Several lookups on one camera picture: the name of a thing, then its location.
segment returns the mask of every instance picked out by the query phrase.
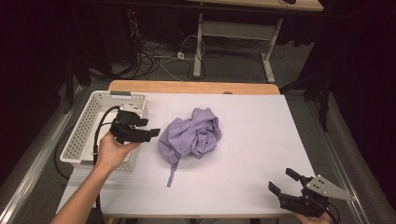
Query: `dark background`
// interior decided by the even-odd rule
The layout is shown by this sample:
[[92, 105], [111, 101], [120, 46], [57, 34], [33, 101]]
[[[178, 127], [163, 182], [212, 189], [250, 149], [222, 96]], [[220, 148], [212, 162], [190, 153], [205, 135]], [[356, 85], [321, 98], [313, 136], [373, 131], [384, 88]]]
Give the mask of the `dark background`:
[[[321, 1], [326, 13], [344, 14], [359, 11], [367, 2], [374, 1]], [[95, 28], [99, 19], [108, 18], [109, 14], [84, 8], [75, 13], [73, 17], [69, 7], [58, 5], [56, 1], [0, 3], [3, 124], [0, 184], [60, 103], [57, 91], [66, 78], [65, 65], [70, 58], [87, 56], [95, 51], [91, 59], [107, 70], [111, 70], [111, 66], [106, 67], [111, 62], [133, 62], [127, 60], [131, 52], [125, 51], [126, 40], [115, 43], [104, 32], [106, 27], [103, 30]], [[145, 13], [159, 15], [158, 11]], [[389, 179], [396, 162], [395, 13], [393, 0], [382, 0], [366, 8], [363, 16], [354, 22], [326, 22], [322, 25], [317, 21], [285, 20], [278, 39], [280, 44], [290, 40], [297, 45], [316, 42], [300, 78], [314, 73], [331, 74], [332, 92], [341, 113], [393, 207], [396, 199]], [[112, 15], [114, 20], [107, 22], [120, 25], [113, 30], [113, 35], [122, 38], [125, 36], [120, 23], [122, 18], [118, 18], [119, 14], [114, 11]], [[157, 19], [148, 17], [151, 19], [145, 20], [145, 24], [158, 35], [175, 40], [179, 30], [188, 33], [191, 29], [186, 26], [187, 20], [196, 22], [196, 15], [169, 15], [169, 12], [163, 12]], [[95, 34], [96, 42], [90, 45], [89, 37], [80, 34]], [[335, 46], [342, 47], [337, 51]], [[72, 73], [79, 81], [89, 82], [87, 66], [71, 62]], [[322, 83], [312, 85], [320, 88]]]

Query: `gray carpet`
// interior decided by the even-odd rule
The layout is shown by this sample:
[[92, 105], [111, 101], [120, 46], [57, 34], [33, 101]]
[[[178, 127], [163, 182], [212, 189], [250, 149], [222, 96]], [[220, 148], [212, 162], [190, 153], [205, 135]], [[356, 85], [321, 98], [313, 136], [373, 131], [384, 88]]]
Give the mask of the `gray carpet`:
[[[257, 43], [254, 48], [229, 48], [222, 57], [216, 58], [223, 54], [222, 49], [215, 44], [208, 44], [206, 49], [208, 56], [204, 57], [206, 70], [204, 76], [206, 77], [202, 81], [265, 82], [260, 59], [260, 53], [263, 52], [263, 48], [264, 45], [262, 45], [262, 43]], [[291, 45], [276, 46], [271, 64], [273, 68], [276, 69], [275, 77], [278, 86], [290, 83], [298, 76], [309, 50], [309, 46], [301, 46], [299, 48], [295, 48]], [[162, 54], [167, 53], [170, 52], [168, 50], [162, 52]], [[193, 54], [189, 55], [188, 52], [185, 53], [186, 57], [193, 56]], [[169, 75], [169, 73], [171, 73], [172, 76], [181, 80], [190, 80], [187, 75], [189, 71], [189, 65], [187, 63], [169, 63], [165, 65], [165, 67], [167, 71], [159, 67], [154, 73], [146, 77], [141, 77], [140, 79], [175, 80], [174, 77]], [[64, 129], [64, 134], [66, 134], [67, 130], [77, 121], [78, 115], [87, 102], [90, 93], [96, 90], [107, 89], [108, 79], [98, 76], [93, 77], [94, 82], [89, 88], [85, 88], [85, 91], [81, 94], [82, 100], [80, 104], [77, 105], [74, 115]], [[365, 216], [363, 214], [356, 216], [352, 212], [353, 209], [351, 208], [356, 206], [356, 204], [348, 204], [343, 201], [331, 199], [331, 202], [334, 203], [340, 212], [341, 223], [396, 223], [395, 212], [387, 203], [370, 169], [361, 157], [359, 149], [354, 144], [347, 126], [338, 112], [338, 107], [334, 99], [331, 97], [329, 102], [329, 131], [324, 133], [318, 126], [318, 102], [305, 102], [303, 91], [289, 91], [286, 94], [286, 98], [299, 135], [301, 136], [307, 155], [316, 174], [325, 176], [336, 185], [344, 185], [344, 180], [342, 180], [342, 176], [340, 177], [339, 175], [339, 169], [341, 168], [339, 164], [334, 165], [334, 159], [329, 152], [329, 147], [333, 148], [343, 166], [342, 170], [346, 173], [352, 188], [356, 190], [355, 192], [359, 197], [361, 210], [364, 212]], [[57, 119], [49, 120], [48, 127], [43, 130], [31, 147], [26, 151], [14, 173], [11, 174], [7, 182], [1, 187], [2, 195], [0, 208], [2, 210], [6, 207], [14, 190], [20, 184], [24, 174], [29, 169], [30, 164], [32, 164], [35, 155], [38, 154], [40, 146], [46, 141], [46, 137], [50, 135], [51, 129], [56, 126], [56, 122]], [[67, 136], [59, 145], [56, 158], [62, 172], [66, 175], [70, 175], [72, 172], [71, 165], [59, 162], [58, 159], [66, 139]], [[292, 179], [290, 183], [299, 184]], [[49, 223], [55, 214], [66, 184], [67, 180], [57, 174], [51, 155], [35, 188], [30, 193], [30, 197], [21, 208], [14, 223]], [[276, 223], [276, 220], [262, 219], [261, 223]], [[281, 218], [278, 223], [293, 224], [299, 222], [294, 218]]]

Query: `forearm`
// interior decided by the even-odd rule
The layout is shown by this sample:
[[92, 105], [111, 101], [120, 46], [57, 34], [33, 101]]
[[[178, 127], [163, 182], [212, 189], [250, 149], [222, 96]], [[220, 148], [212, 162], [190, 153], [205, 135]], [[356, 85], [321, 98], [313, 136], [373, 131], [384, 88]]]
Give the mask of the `forearm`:
[[111, 170], [95, 167], [51, 223], [85, 223]]

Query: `lavender fabric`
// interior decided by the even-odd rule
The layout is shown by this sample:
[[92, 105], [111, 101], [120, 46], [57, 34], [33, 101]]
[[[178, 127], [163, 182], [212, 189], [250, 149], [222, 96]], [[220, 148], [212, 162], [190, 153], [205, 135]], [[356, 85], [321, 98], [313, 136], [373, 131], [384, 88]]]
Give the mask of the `lavender fabric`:
[[163, 157], [172, 164], [168, 187], [171, 186], [178, 161], [190, 153], [201, 159], [206, 152], [216, 148], [221, 138], [219, 119], [210, 108], [195, 108], [191, 119], [173, 120], [161, 135], [158, 146]]

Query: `wrist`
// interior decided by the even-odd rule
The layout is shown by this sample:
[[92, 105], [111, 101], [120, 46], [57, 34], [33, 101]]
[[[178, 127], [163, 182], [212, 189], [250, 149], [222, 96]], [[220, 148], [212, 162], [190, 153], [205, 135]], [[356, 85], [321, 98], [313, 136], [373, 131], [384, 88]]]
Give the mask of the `wrist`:
[[104, 178], [108, 178], [113, 172], [113, 170], [114, 169], [109, 166], [96, 164], [92, 169], [92, 173], [102, 176]]

